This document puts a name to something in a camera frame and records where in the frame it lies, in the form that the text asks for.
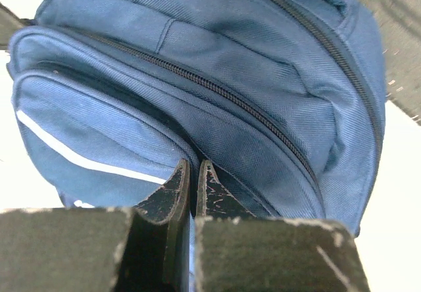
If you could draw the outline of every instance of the blue backpack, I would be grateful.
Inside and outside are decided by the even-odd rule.
[[[353,233],[385,128],[378,26],[356,0],[45,0],[12,37],[33,163],[84,203],[134,206],[203,159],[260,217]]]

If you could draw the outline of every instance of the white background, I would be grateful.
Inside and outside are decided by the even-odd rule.
[[[31,18],[42,0],[0,2],[19,17]],[[59,207],[54,188],[38,174],[22,146],[10,104],[7,61],[0,53],[0,208]],[[420,155],[421,127],[387,103],[380,173],[357,239],[373,292],[421,291]]]

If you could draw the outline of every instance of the zipper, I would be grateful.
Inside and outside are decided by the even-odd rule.
[[[71,78],[72,80],[77,80],[84,86],[87,86],[96,91],[100,91],[101,93],[104,93],[109,97],[112,97],[113,99],[122,101],[123,103],[126,103],[127,105],[131,106],[132,108],[135,108],[147,114],[156,121],[160,122],[162,125],[169,128],[180,138],[182,138],[194,150],[194,153],[198,155],[198,157],[200,156],[199,151],[196,149],[194,144],[192,144],[190,137],[184,132],[182,127],[177,122],[173,121],[173,119],[170,119],[167,115],[165,115],[165,113],[161,112],[160,110],[151,107],[147,101],[145,101],[137,95],[134,95],[128,89],[116,85],[115,83],[112,83],[104,78],[102,78],[99,81],[97,77],[80,70],[75,71],[71,66],[64,63],[54,61],[41,61],[37,64],[37,69],[51,71],[51,68],[54,68],[55,70],[64,73],[65,76]],[[190,157],[189,153],[186,152],[184,149],[182,149],[182,151],[184,152],[186,158],[188,158],[188,162],[190,163],[190,165],[194,166],[195,162],[193,162],[193,159]]]
[[[366,81],[362,77],[359,77],[361,76],[361,74],[359,74],[358,69],[356,68],[355,70],[353,70],[353,68],[351,68],[351,65],[348,63],[346,57],[341,52],[341,50],[335,45],[332,39],[330,39],[328,35],[325,32],[323,32],[323,30],[321,30],[320,27],[317,26],[317,24],[312,22],[304,13],[302,13],[298,8],[296,8],[293,5],[293,2],[291,2],[290,0],[270,0],[270,1],[276,4],[277,6],[279,6],[292,18],[298,21],[298,23],[304,26],[319,41],[319,43],[323,45],[323,47],[327,50],[327,52],[334,59],[337,65],[345,73],[346,77],[348,77],[348,79],[354,86],[355,90],[357,91],[359,97],[361,98],[364,104],[364,107],[370,119],[370,123],[373,130],[374,141],[376,143],[376,171],[374,174],[372,186],[370,188],[369,196],[364,206],[364,209],[365,209],[367,206],[368,199],[371,196],[374,182],[376,180],[376,176],[378,173],[379,164],[380,164],[380,155],[382,153],[382,142],[383,142],[382,127],[380,125],[380,122],[378,121],[379,118],[374,108],[374,104],[373,104],[374,99],[372,97],[372,94],[370,94],[369,91],[367,91],[366,88],[364,87],[364,84],[366,84]],[[348,48],[345,45],[343,45],[343,48],[345,50],[348,50]]]
[[[137,58],[140,58],[144,61],[150,62],[152,64],[155,64],[161,68],[164,68],[166,70],[169,70],[170,72],[173,72],[187,80],[190,80],[191,82],[194,82],[200,86],[203,86],[214,93],[217,93],[218,95],[222,96],[223,98],[231,101],[238,107],[242,108],[245,112],[256,118],[260,123],[262,123],[264,126],[266,126],[278,139],[281,140],[283,144],[286,145],[286,147],[294,154],[294,156],[299,160],[299,162],[303,165],[304,169],[307,171],[308,175],[310,176],[312,182],[314,182],[314,188],[315,192],[320,198],[318,190],[318,182],[316,174],[313,172],[308,160],[306,157],[300,152],[300,150],[294,145],[294,143],[271,121],[268,117],[263,115],[263,113],[259,112],[257,109],[252,107],[251,105],[247,104],[243,99],[239,98],[235,94],[233,94],[231,91],[228,91],[227,89],[224,89],[223,87],[213,83],[212,81],[196,74],[193,72],[190,72],[186,70],[185,68],[182,68],[174,63],[168,62],[164,59],[161,59],[159,57],[156,57],[154,55],[151,55],[149,53],[140,51],[138,49],[134,49],[132,47],[129,47],[127,45],[123,45],[121,43],[115,42],[111,39],[97,36],[95,34],[87,33],[87,32],[80,32],[82,35],[90,37],[94,40],[97,40],[101,43],[107,44],[111,47],[114,47],[116,49],[119,49],[127,54],[131,54]]]

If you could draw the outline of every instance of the scratches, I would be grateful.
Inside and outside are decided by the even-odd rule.
[[[343,235],[341,233],[339,233],[338,231],[335,231],[332,234],[332,237],[334,238],[335,247],[340,248],[342,246],[342,243],[343,243]]]
[[[326,222],[320,219],[308,220],[305,218],[294,218],[294,219],[284,218],[282,220],[286,224],[290,224],[294,226],[301,226],[301,225],[315,226],[315,227],[322,228],[323,230],[326,230],[326,231],[335,231],[335,230],[343,229],[343,226],[337,222]]]
[[[331,268],[336,277],[342,282],[342,284],[347,288],[348,292],[359,292],[358,289],[351,283],[351,280],[335,265],[335,263],[330,259],[326,251],[320,246],[316,246],[317,252],[322,256],[326,264]]]

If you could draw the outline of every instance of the worn black surface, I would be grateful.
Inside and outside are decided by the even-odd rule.
[[[360,0],[383,35],[387,98],[421,125],[421,0]]]
[[[369,291],[337,222],[196,217],[197,292]]]
[[[0,292],[187,291],[189,177],[181,160],[141,208],[3,212]]]
[[[196,213],[198,216],[215,218],[253,217],[253,214],[219,182],[212,162],[209,160],[204,160],[200,169]]]
[[[112,291],[134,212],[0,214],[0,291]]]

